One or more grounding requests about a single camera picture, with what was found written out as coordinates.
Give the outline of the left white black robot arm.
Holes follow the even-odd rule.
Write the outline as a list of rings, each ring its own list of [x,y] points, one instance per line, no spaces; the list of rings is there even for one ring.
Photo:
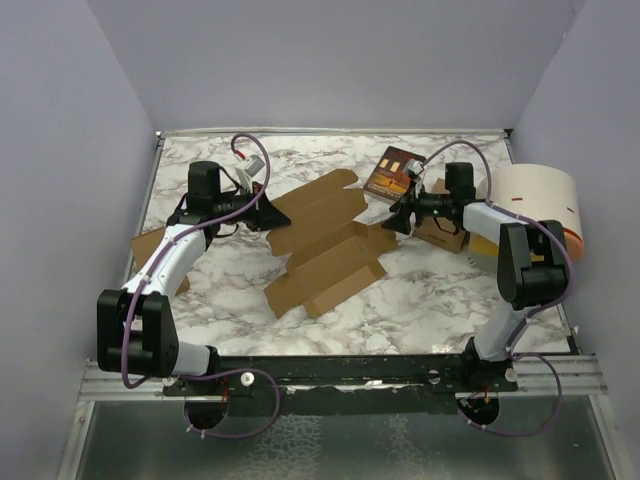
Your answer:
[[[250,163],[245,183],[225,191],[222,166],[212,161],[190,164],[187,192],[167,219],[159,245],[120,289],[106,289],[98,297],[101,370],[123,377],[186,376],[189,386],[202,395],[218,388],[216,349],[179,340],[171,302],[193,264],[220,237],[222,225],[242,223],[258,232],[290,225],[290,218],[266,196],[264,185],[252,180],[259,168],[257,161]]]

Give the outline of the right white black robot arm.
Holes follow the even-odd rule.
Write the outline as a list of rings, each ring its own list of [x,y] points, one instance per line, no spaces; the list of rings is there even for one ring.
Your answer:
[[[389,208],[392,215],[382,227],[408,235],[427,218],[445,218],[498,247],[496,280],[501,301],[466,348],[470,360],[459,367],[461,383],[481,391],[495,379],[492,363],[513,358],[513,348],[533,317],[570,293],[573,266],[565,234],[557,220],[536,221],[493,202],[491,178],[486,180],[486,197],[478,198],[473,167],[467,162],[445,167],[445,193],[426,191],[422,171],[416,161],[404,168],[409,186]]]

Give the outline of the folded brown cardboard box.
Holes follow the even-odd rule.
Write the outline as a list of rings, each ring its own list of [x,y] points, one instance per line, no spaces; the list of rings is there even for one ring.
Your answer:
[[[447,188],[443,178],[439,178],[426,193],[451,194],[467,206],[476,200],[476,188],[472,183],[454,182],[453,192]],[[459,253],[464,246],[468,232],[462,225],[454,225],[445,218],[427,217],[421,225],[415,225],[412,236],[452,253]]]

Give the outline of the dark orange paperback book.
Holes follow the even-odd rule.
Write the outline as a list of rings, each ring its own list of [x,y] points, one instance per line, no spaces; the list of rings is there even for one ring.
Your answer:
[[[394,146],[388,146],[366,180],[363,190],[369,196],[392,204],[399,200],[410,185],[405,167],[417,162],[422,165],[426,158]]]

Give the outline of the small cardboard piece left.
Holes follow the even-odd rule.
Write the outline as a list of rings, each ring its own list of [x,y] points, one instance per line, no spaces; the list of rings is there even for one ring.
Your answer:
[[[193,234],[181,239],[176,246],[171,242],[187,228],[187,225],[174,225],[166,233],[165,227],[159,227],[130,241],[137,273],[125,284],[129,292],[133,293],[144,278],[148,283],[143,286],[143,295],[159,292],[173,299],[189,290],[187,273],[201,253],[199,247],[203,243],[196,242]]]

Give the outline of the white orange tape dispenser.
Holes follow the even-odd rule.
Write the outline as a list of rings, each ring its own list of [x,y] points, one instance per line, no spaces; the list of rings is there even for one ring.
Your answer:
[[[577,188],[569,174],[544,165],[508,165],[493,171],[490,179],[483,179],[476,196],[488,196],[499,206],[537,221],[559,221],[571,260],[583,257]]]

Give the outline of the black mounting rail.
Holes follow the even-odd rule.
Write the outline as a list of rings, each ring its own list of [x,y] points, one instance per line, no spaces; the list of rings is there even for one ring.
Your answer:
[[[514,392],[512,362],[468,353],[338,356],[222,356],[218,380],[180,379],[164,388],[187,402],[223,401],[235,415],[453,414],[456,395]]]

